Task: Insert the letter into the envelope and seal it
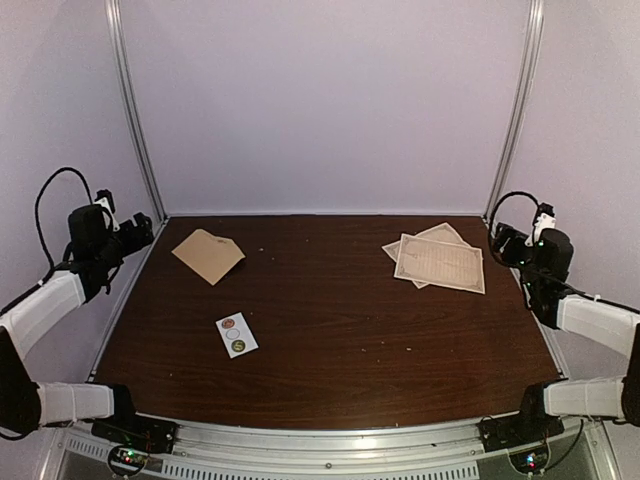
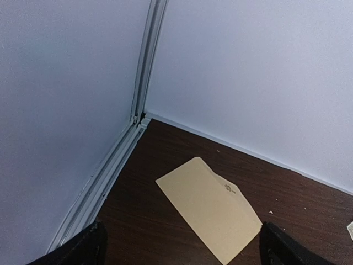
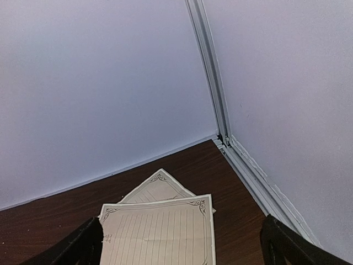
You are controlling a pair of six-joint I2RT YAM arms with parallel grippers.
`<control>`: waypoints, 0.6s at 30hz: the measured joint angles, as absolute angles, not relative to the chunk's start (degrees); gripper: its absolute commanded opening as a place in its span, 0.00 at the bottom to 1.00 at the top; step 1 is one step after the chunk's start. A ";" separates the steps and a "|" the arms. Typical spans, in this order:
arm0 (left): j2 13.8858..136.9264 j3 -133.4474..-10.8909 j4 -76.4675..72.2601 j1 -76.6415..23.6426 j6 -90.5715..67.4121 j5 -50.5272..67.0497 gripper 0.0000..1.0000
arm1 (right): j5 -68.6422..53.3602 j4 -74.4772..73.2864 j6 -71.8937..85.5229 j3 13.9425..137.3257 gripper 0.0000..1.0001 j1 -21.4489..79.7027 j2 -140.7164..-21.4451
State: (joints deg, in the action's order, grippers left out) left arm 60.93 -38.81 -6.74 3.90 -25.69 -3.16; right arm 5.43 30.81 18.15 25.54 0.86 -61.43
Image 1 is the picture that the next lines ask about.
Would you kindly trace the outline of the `brown paper envelope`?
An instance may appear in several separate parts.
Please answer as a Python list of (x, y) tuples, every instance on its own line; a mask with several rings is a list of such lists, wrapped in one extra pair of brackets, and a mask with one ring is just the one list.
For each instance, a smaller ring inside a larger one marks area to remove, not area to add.
[(204, 229), (194, 230), (172, 254), (211, 286), (246, 258), (232, 239), (215, 236)]

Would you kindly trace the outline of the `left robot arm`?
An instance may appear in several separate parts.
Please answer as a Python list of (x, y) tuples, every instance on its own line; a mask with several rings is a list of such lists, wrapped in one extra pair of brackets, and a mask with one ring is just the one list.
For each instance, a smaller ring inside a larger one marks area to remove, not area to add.
[(133, 444), (144, 424), (126, 386), (36, 382), (24, 360), (69, 313), (110, 291), (112, 274), (125, 258), (152, 244), (152, 221), (138, 212), (117, 223), (110, 208), (97, 202), (74, 210), (68, 227), (63, 262), (1, 312), (1, 436), (17, 441), (41, 428), (104, 419), (121, 443)]

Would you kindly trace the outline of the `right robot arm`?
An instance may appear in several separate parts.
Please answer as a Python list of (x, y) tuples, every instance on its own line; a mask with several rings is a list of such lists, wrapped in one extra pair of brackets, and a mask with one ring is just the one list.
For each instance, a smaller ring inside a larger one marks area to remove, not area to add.
[(553, 330), (587, 338), (628, 360), (622, 376), (564, 380), (525, 390), (512, 430), (519, 440), (535, 440), (561, 416), (606, 418), (639, 425), (639, 312), (566, 283), (574, 253), (569, 237), (545, 228), (529, 237), (500, 223), (489, 240), (499, 264), (519, 272), (527, 308)]

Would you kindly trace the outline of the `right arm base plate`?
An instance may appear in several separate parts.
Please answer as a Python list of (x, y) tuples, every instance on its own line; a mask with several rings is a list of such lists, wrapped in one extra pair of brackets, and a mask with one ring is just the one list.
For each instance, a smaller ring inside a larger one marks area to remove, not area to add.
[(541, 442), (564, 432), (558, 417), (531, 420), (519, 413), (499, 418), (484, 417), (477, 428), (485, 452)]

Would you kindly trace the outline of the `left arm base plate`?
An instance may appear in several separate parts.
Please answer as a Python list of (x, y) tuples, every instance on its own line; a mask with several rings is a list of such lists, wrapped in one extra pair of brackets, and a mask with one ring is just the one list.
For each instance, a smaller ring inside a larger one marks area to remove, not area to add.
[(129, 420), (99, 419), (91, 426), (95, 437), (150, 454), (171, 454), (177, 430), (175, 422), (139, 415)]

